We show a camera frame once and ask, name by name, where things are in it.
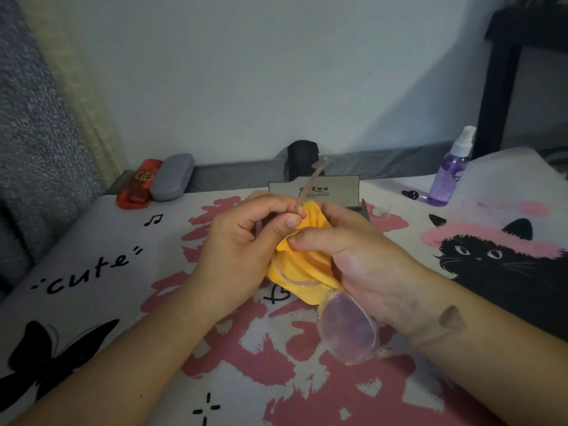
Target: black stand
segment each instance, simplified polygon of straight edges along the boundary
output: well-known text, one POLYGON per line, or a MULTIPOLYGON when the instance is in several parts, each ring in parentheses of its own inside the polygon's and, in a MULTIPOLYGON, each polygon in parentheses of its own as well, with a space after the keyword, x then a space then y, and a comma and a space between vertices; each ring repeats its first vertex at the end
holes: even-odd
POLYGON ((472 158, 501 148, 523 46, 568 53, 568 9, 508 8, 493 14, 486 40, 493 41, 472 158))

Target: right hand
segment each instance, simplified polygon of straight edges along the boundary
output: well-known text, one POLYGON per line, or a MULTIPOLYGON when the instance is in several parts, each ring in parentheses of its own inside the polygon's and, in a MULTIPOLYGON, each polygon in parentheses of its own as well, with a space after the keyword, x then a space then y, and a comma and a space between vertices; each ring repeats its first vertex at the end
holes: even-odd
POLYGON ((415 308, 411 285, 429 270, 365 217, 330 203, 322 212, 333 228, 303 229, 288 238, 292 248, 331 254, 338 279, 363 309, 402 331, 415 308))

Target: purple spray bottle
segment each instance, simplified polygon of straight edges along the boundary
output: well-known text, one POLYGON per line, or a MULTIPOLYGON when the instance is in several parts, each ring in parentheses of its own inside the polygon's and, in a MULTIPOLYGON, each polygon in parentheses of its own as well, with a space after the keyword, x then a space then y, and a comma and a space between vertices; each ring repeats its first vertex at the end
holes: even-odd
POLYGON ((450 201, 451 195, 456 190, 458 181, 464 174, 465 167, 469 161, 469 152, 472 150, 475 130, 476 128, 471 125, 464 128, 461 136, 451 147, 450 152, 444 156, 444 161, 428 193, 427 201, 432 206, 446 206, 450 201))

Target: black butterfly print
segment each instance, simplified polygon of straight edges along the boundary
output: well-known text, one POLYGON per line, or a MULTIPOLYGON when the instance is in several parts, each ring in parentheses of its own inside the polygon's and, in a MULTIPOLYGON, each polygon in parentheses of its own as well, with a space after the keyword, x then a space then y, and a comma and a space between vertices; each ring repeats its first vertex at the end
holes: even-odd
POLYGON ((26 324, 24 337, 8 359, 14 373, 0 378, 0 411, 12 406, 34 384, 38 386, 36 401, 41 399, 87 363, 117 324, 118 320, 112 320, 87 330, 57 355, 47 330, 35 321, 26 324))
POLYGON ((412 200, 416 200, 418 197, 420 197, 420 194, 418 194, 418 192, 414 190, 403 191, 402 195, 412 200))
MULTIPOLYGON (((437 226, 446 220, 430 215, 437 226)), ((502 229, 532 240, 526 218, 502 229)), ((440 267, 454 281, 536 327, 568 341, 568 253, 558 258, 535 258, 467 233, 446 239, 440 246, 440 267)))

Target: black furniture leg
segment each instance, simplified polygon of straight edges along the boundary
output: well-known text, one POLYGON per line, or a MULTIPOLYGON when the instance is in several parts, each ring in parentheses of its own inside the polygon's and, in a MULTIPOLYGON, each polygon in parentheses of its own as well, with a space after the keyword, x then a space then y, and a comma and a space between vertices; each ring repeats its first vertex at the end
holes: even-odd
POLYGON ((501 148, 520 55, 519 45, 493 42, 472 158, 501 148))

